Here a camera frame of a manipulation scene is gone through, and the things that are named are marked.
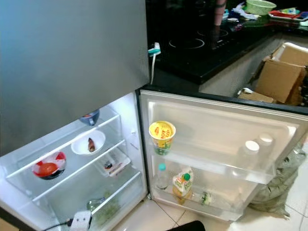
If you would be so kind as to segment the yellow pouch green cap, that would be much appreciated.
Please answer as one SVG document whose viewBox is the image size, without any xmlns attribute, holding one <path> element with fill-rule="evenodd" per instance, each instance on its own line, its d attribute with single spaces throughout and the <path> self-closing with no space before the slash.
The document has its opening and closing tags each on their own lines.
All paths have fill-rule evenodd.
<svg viewBox="0 0 308 231">
<path fill-rule="evenodd" d="M 192 168 L 183 168 L 179 174 L 172 177 L 172 193 L 178 198 L 188 198 L 192 195 L 193 180 Z"/>
</svg>

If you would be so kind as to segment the green vegetables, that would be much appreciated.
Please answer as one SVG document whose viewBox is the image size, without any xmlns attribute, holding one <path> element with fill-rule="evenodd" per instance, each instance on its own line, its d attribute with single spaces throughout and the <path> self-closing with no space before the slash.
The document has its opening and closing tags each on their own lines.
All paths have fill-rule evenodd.
<svg viewBox="0 0 308 231">
<path fill-rule="evenodd" d="M 111 191 L 105 191 L 101 198 L 90 199 L 86 203 L 86 208 L 92 212 L 92 217 L 97 225 L 103 225 L 108 222 L 120 209 L 117 199 L 108 200 L 112 194 Z M 95 209 L 104 202 L 106 202 L 105 205 L 95 213 Z"/>
</svg>

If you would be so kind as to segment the green yellow-lid noodle cup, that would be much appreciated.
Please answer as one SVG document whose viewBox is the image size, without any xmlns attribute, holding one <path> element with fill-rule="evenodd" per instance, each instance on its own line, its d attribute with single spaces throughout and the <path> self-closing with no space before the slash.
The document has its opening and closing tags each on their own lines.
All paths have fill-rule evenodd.
<svg viewBox="0 0 308 231">
<path fill-rule="evenodd" d="M 167 155 L 176 134 L 175 126 L 168 121 L 155 121 L 149 126 L 148 133 L 153 141 L 156 154 Z"/>
</svg>

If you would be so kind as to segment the small white bowl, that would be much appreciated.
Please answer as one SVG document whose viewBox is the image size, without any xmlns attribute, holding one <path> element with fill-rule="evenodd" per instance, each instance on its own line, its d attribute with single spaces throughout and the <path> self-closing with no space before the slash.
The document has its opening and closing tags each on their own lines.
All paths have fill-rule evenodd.
<svg viewBox="0 0 308 231">
<path fill-rule="evenodd" d="M 91 138 L 95 142 L 97 148 L 94 152 L 88 151 L 88 138 Z M 100 130 L 93 130 L 91 132 L 84 132 L 79 135 L 79 138 L 71 144 L 71 150 L 78 155 L 93 155 L 100 151 L 105 145 L 106 135 Z"/>
</svg>

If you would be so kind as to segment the grey-green woven sack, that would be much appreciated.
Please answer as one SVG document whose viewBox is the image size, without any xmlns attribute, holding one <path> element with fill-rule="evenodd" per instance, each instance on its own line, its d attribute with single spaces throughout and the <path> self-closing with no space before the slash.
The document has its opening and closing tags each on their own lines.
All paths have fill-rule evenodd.
<svg viewBox="0 0 308 231">
<path fill-rule="evenodd" d="M 306 152 L 302 150 L 302 143 L 287 154 L 276 167 L 275 176 L 253 198 L 249 207 L 258 211 L 272 213 L 276 217 L 290 217 L 285 209 L 288 193 L 298 176 L 300 165 L 306 160 Z"/>
</svg>

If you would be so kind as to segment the clear bottle white cap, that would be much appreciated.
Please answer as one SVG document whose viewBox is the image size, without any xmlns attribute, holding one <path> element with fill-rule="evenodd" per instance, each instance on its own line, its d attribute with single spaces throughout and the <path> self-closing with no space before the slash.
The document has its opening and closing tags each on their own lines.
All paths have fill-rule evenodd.
<svg viewBox="0 0 308 231">
<path fill-rule="evenodd" d="M 255 169 L 259 165 L 260 146 L 257 141 L 245 141 L 243 146 L 246 169 Z"/>
<path fill-rule="evenodd" d="M 265 149 L 273 147 L 274 138 L 267 133 L 262 133 L 258 136 L 256 141 L 261 149 Z"/>
</svg>

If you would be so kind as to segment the clear bottle teal cap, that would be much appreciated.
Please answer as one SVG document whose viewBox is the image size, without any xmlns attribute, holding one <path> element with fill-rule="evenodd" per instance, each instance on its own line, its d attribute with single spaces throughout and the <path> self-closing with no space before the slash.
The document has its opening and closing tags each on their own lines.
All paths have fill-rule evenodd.
<svg viewBox="0 0 308 231">
<path fill-rule="evenodd" d="M 165 163 L 160 163 L 158 165 L 158 171 L 156 173 L 155 185 L 158 189 L 165 191 L 167 187 L 171 185 L 171 177 L 169 171 L 167 170 L 167 165 Z"/>
</svg>

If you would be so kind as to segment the red black wrapped bowl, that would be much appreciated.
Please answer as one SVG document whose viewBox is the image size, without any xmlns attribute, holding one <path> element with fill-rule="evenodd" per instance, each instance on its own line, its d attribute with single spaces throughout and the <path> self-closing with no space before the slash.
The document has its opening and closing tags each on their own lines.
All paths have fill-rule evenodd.
<svg viewBox="0 0 308 231">
<path fill-rule="evenodd" d="M 64 172 L 66 166 L 66 156 L 64 152 L 55 152 L 38 161 L 32 166 L 32 172 L 38 178 L 51 180 L 57 178 Z"/>
</svg>

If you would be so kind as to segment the black kitchen counter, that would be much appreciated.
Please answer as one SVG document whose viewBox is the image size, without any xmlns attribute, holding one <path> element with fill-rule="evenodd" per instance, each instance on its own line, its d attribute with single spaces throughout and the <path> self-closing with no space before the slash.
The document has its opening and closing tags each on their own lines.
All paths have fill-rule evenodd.
<svg viewBox="0 0 308 231">
<path fill-rule="evenodd" d="M 215 0 L 145 0 L 146 20 L 148 9 L 214 9 L 214 2 Z M 242 17 L 241 14 L 233 11 L 237 6 L 244 7 L 245 2 L 246 0 L 227 0 L 222 22 L 244 24 L 248 27 L 268 27 L 274 31 L 271 38 L 265 40 L 257 48 L 217 72 L 212 78 L 201 84 L 193 83 L 167 71 L 158 70 L 155 65 L 158 55 L 162 53 L 160 48 L 161 52 L 154 59 L 154 64 L 151 68 L 151 84 L 169 90 L 196 91 L 207 94 L 232 96 L 237 90 L 244 88 L 245 84 L 255 74 L 262 59 L 275 51 L 279 45 L 282 45 L 284 42 L 294 42 L 301 46 L 308 46 L 308 24 L 304 26 L 296 21 L 280 20 L 271 18 L 268 15 L 260 16 L 256 20 L 248 20 Z"/>
</svg>

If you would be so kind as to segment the green plastic basket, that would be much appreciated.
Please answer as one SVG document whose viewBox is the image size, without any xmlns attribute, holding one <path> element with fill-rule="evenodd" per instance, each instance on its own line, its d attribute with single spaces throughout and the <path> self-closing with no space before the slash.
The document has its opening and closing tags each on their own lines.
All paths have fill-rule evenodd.
<svg viewBox="0 0 308 231">
<path fill-rule="evenodd" d="M 247 0 L 245 11 L 250 14 L 268 15 L 277 5 L 266 0 Z"/>
</svg>

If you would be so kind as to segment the open cardboard box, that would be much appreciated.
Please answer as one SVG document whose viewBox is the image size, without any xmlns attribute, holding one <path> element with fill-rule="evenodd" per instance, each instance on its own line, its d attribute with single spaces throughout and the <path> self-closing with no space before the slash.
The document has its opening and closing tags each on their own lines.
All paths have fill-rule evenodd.
<svg viewBox="0 0 308 231">
<path fill-rule="evenodd" d="M 286 42 L 264 60 L 256 92 L 281 104 L 299 106 L 307 77 L 308 48 Z"/>
</svg>

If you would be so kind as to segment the clear food tray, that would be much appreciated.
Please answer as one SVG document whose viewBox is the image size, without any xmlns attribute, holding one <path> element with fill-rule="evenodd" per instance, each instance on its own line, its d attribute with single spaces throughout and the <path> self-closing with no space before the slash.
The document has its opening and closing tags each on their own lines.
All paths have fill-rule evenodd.
<svg viewBox="0 0 308 231">
<path fill-rule="evenodd" d="M 131 163 L 130 158 L 119 149 L 113 149 L 102 158 L 102 170 L 106 176 L 116 176 Z"/>
</svg>

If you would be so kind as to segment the small green-label bottle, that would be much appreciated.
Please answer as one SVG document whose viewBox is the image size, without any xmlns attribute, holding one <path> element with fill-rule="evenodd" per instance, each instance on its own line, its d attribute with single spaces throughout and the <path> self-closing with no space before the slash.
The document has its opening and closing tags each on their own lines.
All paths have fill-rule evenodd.
<svg viewBox="0 0 308 231">
<path fill-rule="evenodd" d="M 213 194 L 210 192 L 196 192 L 194 197 L 201 205 L 210 205 L 212 202 L 214 202 Z"/>
</svg>

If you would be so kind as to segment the dark pink bottle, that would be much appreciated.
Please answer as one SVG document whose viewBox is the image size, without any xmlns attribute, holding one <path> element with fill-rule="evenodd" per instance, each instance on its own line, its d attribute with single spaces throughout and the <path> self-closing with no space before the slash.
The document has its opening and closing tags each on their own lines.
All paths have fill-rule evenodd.
<svg viewBox="0 0 308 231">
<path fill-rule="evenodd" d="M 214 2 L 214 25 L 220 26 L 224 17 L 227 0 L 215 0 Z"/>
</svg>

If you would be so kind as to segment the black induction cooktop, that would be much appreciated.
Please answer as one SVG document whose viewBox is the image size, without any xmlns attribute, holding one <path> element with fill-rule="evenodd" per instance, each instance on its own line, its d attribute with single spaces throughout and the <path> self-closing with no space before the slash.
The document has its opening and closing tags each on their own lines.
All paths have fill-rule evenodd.
<svg viewBox="0 0 308 231">
<path fill-rule="evenodd" d="M 270 39 L 271 28 L 240 23 L 214 24 L 214 9 L 160 8 L 147 10 L 148 41 L 158 42 L 156 69 L 193 83 L 204 83 L 217 72 Z"/>
</svg>

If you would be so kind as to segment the blue bowl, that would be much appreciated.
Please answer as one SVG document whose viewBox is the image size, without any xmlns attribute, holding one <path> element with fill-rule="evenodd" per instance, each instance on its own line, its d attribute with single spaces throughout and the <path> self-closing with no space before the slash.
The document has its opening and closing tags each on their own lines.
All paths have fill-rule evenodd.
<svg viewBox="0 0 308 231">
<path fill-rule="evenodd" d="M 94 110 L 94 111 L 80 117 L 79 121 L 81 121 L 85 125 L 94 126 L 94 125 L 96 125 L 96 123 L 99 119 L 99 116 L 100 116 L 100 111 L 97 109 L 97 110 Z"/>
</svg>

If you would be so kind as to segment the red tray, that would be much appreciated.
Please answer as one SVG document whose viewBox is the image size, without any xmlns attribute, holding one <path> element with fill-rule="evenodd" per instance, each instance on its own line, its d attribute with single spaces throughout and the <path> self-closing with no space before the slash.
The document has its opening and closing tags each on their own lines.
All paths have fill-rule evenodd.
<svg viewBox="0 0 308 231">
<path fill-rule="evenodd" d="M 273 11 L 268 12 L 268 15 L 271 18 L 277 18 L 277 19 L 286 20 L 286 21 L 303 22 L 303 21 L 308 20 L 308 11 L 299 12 L 295 10 L 294 13 L 286 13 L 286 11 L 273 10 Z"/>
</svg>

